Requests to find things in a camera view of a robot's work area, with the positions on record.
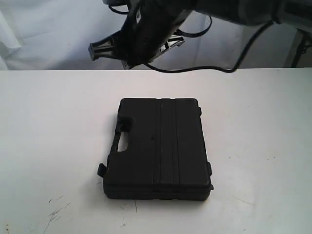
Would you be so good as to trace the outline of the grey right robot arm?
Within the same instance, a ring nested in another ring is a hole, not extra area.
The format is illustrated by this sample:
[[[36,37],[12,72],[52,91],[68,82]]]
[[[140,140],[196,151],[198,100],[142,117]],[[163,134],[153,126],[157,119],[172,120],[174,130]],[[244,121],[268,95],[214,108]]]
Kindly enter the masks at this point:
[[[244,26],[258,26],[236,64],[224,73],[235,72],[254,41],[275,23],[283,23],[304,32],[312,30],[312,3],[309,0],[108,0],[111,10],[127,6],[122,28],[89,45],[92,60],[120,60],[125,69],[151,62],[184,42],[187,33],[181,24],[191,12]]]

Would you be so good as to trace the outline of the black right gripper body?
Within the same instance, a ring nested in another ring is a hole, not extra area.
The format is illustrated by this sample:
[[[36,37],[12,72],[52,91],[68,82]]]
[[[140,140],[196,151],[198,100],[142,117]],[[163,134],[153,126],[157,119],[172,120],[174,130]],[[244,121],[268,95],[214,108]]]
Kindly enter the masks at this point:
[[[125,70],[149,63],[190,15],[190,0],[124,0],[128,14],[121,29],[89,45],[92,60],[116,59]]]

